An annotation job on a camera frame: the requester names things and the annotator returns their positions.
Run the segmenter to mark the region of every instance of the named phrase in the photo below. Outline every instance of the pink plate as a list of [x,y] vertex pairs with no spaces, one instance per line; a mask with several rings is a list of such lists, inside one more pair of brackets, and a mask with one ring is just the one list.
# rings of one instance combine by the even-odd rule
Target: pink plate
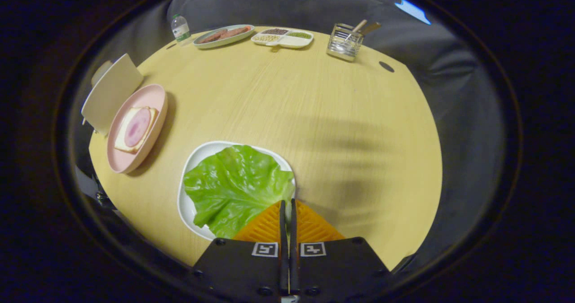
[[[168,112],[167,100],[168,98],[166,98],[166,92],[161,85],[150,84],[148,86],[144,86],[132,94],[115,114],[114,121],[111,123],[107,142],[108,163],[114,172],[129,173],[135,170],[135,168],[142,163],[144,158],[146,158],[152,149],[152,146],[154,146],[158,135],[160,135],[162,126],[164,125],[166,113]],[[142,144],[140,150],[138,150],[138,152],[135,154],[130,154],[115,149],[115,138],[118,135],[124,115],[127,114],[131,107],[144,106],[157,109],[158,116],[156,117],[156,121],[152,124],[150,133],[148,133],[148,136],[146,136],[144,144]]]

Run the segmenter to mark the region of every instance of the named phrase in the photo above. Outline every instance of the lettuce leaf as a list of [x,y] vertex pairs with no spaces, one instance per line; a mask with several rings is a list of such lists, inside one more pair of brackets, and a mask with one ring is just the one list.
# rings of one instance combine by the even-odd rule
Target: lettuce leaf
[[194,224],[208,225],[221,238],[233,238],[259,213],[280,200],[286,205],[295,189],[293,172],[247,145],[234,145],[201,161],[185,173],[187,195],[194,201]]

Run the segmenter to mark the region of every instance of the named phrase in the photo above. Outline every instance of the white divided tray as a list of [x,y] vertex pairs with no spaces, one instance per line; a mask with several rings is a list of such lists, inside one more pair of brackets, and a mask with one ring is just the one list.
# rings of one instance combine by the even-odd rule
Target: white divided tray
[[[281,46],[281,47],[286,47],[286,48],[302,48],[302,47],[306,47],[307,45],[309,45],[312,40],[314,40],[314,34],[308,32],[308,31],[298,31],[297,29],[287,29],[287,28],[271,28],[271,29],[277,29],[277,30],[282,30],[282,31],[286,31],[285,33],[281,34],[281,35],[276,35],[276,34],[269,34],[269,33],[265,33],[266,31],[269,31],[269,29],[266,29],[265,31],[262,31],[261,33],[258,33],[257,35],[254,35],[251,38],[251,41],[253,41],[254,43],[258,44],[258,45],[265,45],[265,46]],[[302,38],[302,37],[294,37],[294,36],[290,36],[290,34],[292,33],[304,33],[304,34],[308,34],[310,35],[310,38],[306,39],[306,38]]]

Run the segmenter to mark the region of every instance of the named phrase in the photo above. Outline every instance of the round wooden table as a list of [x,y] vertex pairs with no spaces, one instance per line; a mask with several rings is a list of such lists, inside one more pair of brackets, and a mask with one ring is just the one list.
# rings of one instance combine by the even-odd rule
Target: round wooden table
[[116,174],[106,137],[94,133],[90,141],[113,204],[160,250],[195,264],[209,241],[179,217],[181,172],[200,144],[233,141],[284,157],[297,198],[344,236],[365,237],[390,270],[413,254],[431,227],[442,182],[429,105],[405,65],[365,46],[355,62],[331,57],[328,39],[314,33],[303,49],[249,39],[208,50],[172,42],[146,59],[141,86],[161,84],[168,96],[150,154],[134,172]]

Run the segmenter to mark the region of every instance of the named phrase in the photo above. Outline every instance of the water bottle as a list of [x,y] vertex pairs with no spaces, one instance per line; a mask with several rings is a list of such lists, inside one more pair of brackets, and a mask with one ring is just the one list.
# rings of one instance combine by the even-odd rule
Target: water bottle
[[174,33],[174,37],[180,46],[187,45],[191,41],[189,39],[191,34],[187,21],[179,14],[174,15],[174,20],[172,20],[172,33]]

